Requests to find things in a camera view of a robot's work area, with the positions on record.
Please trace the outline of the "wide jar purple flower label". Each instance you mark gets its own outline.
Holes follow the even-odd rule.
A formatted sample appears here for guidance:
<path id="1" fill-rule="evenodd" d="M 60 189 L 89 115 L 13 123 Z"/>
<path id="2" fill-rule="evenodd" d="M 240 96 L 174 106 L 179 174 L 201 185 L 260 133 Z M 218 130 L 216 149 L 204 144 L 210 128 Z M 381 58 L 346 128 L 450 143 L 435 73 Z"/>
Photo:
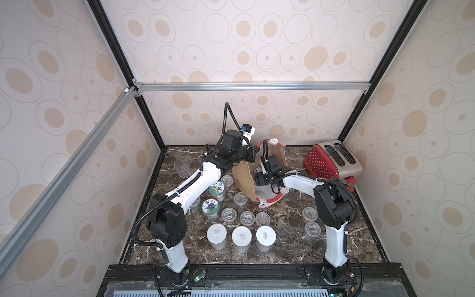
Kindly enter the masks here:
<path id="1" fill-rule="evenodd" d="M 218 213 L 220 210 L 220 204 L 215 199 L 207 199 L 202 204 L 202 213 L 206 216 L 206 219 L 210 222 L 214 222 L 218 219 Z"/>

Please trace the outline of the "wide jar pineapple lid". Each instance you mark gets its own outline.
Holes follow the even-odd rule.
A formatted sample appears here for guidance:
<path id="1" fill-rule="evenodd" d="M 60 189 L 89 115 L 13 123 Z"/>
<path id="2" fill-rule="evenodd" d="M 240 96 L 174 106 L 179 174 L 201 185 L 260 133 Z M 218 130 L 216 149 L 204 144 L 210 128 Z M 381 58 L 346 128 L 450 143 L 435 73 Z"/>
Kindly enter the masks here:
<path id="1" fill-rule="evenodd" d="M 217 200 L 219 203 L 223 203 L 225 200 L 226 187 L 221 181 L 214 182 L 209 187 L 210 197 Z"/>

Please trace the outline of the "seed jar green label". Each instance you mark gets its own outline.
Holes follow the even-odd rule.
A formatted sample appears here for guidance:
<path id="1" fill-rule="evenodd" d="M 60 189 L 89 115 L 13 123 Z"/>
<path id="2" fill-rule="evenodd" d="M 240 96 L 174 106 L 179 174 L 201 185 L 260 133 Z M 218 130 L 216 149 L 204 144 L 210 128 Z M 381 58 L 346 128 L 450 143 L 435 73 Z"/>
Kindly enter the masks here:
<path id="1" fill-rule="evenodd" d="M 236 193 L 234 196 L 234 202 L 238 207 L 244 208 L 247 205 L 248 198 L 244 193 Z"/>

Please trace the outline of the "wide jar white bottom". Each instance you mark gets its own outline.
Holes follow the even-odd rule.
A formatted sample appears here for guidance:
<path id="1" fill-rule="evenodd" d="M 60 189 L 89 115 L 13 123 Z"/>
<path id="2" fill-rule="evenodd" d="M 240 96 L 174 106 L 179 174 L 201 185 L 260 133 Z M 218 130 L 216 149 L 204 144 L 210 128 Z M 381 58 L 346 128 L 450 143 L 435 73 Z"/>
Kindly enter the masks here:
<path id="1" fill-rule="evenodd" d="M 236 252 L 246 253 L 251 247 L 251 230 L 246 226 L 239 226 L 232 232 L 231 239 Z"/>

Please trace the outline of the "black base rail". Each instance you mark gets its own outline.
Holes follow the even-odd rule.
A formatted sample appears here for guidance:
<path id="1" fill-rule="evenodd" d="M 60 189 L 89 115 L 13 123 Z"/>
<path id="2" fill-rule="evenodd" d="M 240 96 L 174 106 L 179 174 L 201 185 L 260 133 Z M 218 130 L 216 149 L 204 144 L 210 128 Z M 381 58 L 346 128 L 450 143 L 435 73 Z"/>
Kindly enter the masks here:
<path id="1" fill-rule="evenodd" d="M 193 265 L 179 283 L 158 264 L 110 266 L 99 297 L 413 297 L 401 264 L 353 264 L 336 285 L 321 264 Z"/>

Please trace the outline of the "seed jar red label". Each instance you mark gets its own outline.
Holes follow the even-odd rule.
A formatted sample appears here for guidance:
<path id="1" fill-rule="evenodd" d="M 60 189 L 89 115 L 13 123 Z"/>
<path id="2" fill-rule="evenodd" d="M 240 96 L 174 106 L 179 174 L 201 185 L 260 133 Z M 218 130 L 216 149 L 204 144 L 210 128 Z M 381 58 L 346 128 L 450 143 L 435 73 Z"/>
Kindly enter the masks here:
<path id="1" fill-rule="evenodd" d="M 315 222 L 318 219 L 318 211 L 313 207 L 305 207 L 302 211 L 303 221 Z"/>

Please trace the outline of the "horizontal aluminium rail back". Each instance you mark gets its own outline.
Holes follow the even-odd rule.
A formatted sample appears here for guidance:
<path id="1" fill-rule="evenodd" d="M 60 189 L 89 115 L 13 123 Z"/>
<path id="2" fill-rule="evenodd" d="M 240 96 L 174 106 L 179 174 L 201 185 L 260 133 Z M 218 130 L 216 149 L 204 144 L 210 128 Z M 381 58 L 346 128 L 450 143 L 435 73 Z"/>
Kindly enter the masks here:
<path id="1" fill-rule="evenodd" d="M 140 92 L 227 92 L 281 90 L 368 90 L 370 82 L 209 82 L 209 83 L 144 83 L 136 84 Z"/>

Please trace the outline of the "aluminium rail left wall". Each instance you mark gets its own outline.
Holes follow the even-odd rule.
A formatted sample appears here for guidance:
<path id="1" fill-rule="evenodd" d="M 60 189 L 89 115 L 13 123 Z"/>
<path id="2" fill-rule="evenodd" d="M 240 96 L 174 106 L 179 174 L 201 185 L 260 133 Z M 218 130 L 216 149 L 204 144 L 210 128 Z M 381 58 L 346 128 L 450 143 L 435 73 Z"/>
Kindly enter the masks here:
<path id="1" fill-rule="evenodd" d="M 122 113 L 128 101 L 135 97 L 137 90 L 136 86 L 131 85 L 127 88 L 127 92 L 121 94 L 106 115 L 74 152 L 73 156 L 65 163 L 54 180 L 45 188 L 22 220 L 12 230 L 12 234 L 1 247 L 1 277 L 4 277 L 9 271 L 59 198 L 62 197 L 66 188 L 72 183 L 105 134 L 111 129 L 111 126 Z"/>

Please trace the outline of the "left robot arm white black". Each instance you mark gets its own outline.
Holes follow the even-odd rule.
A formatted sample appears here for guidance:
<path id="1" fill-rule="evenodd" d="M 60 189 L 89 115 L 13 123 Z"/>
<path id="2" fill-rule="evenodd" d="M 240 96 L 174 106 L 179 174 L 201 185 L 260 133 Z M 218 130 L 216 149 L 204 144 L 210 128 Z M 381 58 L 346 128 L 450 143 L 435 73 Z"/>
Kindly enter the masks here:
<path id="1" fill-rule="evenodd" d="M 230 104 L 226 102 L 217 144 L 204 153 L 197 171 L 183 184 L 151 200 L 149 209 L 132 227 L 132 241 L 161 251 L 171 272 L 186 270 L 189 267 L 183 244 L 188 230 L 186 213 L 205 190 L 220 181 L 233 167 L 240 162 L 256 160 L 260 148 L 251 144 L 254 131 L 249 124 L 238 124 Z"/>

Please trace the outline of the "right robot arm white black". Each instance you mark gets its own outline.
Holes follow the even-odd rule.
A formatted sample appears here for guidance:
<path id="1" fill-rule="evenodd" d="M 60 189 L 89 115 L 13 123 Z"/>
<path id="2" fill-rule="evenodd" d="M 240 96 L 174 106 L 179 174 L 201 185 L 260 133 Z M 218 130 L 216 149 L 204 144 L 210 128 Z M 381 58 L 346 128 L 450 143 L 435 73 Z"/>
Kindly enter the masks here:
<path id="1" fill-rule="evenodd" d="M 322 273 L 327 283 L 337 284 L 350 266 L 348 230 L 360 215 L 355 196 L 337 178 L 314 178 L 295 170 L 284 170 L 274 156 L 262 156 L 261 168 L 262 171 L 255 174 L 258 186 L 277 185 L 295 189 L 315 199 L 318 216 L 325 224 L 327 239 Z"/>

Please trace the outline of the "red silver toaster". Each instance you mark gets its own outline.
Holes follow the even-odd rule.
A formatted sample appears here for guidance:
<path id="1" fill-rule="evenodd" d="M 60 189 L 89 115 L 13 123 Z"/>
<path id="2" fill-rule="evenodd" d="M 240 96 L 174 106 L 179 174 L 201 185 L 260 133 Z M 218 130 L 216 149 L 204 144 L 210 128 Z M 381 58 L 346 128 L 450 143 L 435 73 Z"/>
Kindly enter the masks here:
<path id="1" fill-rule="evenodd" d="M 362 163 L 340 141 L 314 145 L 303 164 L 307 172 L 316 178 L 338 178 L 342 183 L 354 185 L 363 174 Z"/>

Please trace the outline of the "red burlap canvas bag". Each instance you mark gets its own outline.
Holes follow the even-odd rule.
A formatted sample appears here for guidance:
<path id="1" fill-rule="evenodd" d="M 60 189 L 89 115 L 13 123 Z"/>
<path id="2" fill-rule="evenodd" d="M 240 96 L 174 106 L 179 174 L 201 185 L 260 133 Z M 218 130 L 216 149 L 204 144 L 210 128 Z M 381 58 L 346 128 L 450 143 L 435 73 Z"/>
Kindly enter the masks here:
<path id="1" fill-rule="evenodd" d="M 285 146 L 278 139 L 265 139 L 258 146 L 260 152 L 254 162 L 241 161 L 233 167 L 232 176 L 237 188 L 259 208 L 265 209 L 280 201 L 289 193 L 285 186 L 273 184 L 287 168 Z"/>

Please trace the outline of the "clear plastic cup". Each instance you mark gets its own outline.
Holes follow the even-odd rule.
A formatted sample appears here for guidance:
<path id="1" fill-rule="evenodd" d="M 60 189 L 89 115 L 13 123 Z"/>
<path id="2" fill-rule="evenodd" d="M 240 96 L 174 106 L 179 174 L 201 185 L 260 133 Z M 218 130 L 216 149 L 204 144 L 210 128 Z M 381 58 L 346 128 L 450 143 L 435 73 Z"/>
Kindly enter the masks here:
<path id="1" fill-rule="evenodd" d="M 179 159 L 174 163 L 174 169 L 182 179 L 188 179 L 191 175 L 190 161 L 187 159 Z"/>

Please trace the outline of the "small jar red label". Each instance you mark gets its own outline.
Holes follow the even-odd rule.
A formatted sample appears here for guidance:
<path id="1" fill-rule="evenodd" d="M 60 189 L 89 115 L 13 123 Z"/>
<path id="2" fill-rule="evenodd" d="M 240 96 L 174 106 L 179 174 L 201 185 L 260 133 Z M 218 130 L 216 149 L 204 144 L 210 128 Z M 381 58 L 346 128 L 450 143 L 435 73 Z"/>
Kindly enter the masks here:
<path id="1" fill-rule="evenodd" d="M 221 213 L 222 220 L 225 224 L 235 223 L 237 219 L 237 212 L 232 207 L 227 207 Z"/>

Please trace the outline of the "seed jar orange label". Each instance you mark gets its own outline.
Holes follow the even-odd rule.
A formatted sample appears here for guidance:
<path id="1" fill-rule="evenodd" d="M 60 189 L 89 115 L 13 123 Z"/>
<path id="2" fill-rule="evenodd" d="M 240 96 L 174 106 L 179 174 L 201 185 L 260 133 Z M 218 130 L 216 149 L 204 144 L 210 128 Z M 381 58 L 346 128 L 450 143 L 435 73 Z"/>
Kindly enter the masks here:
<path id="1" fill-rule="evenodd" d="M 256 222 L 255 215 L 250 211 L 245 211 L 240 216 L 240 222 L 242 226 L 250 227 Z"/>

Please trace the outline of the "wide jar dark lid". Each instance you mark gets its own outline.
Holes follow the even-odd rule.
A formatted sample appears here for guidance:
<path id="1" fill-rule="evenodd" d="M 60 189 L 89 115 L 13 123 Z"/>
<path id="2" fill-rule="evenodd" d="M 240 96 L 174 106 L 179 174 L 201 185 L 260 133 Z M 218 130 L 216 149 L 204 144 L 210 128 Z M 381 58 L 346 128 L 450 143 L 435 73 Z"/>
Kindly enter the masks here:
<path id="1" fill-rule="evenodd" d="M 256 231 L 256 245 L 260 252 L 271 251 L 276 239 L 276 232 L 270 226 L 260 226 Z"/>

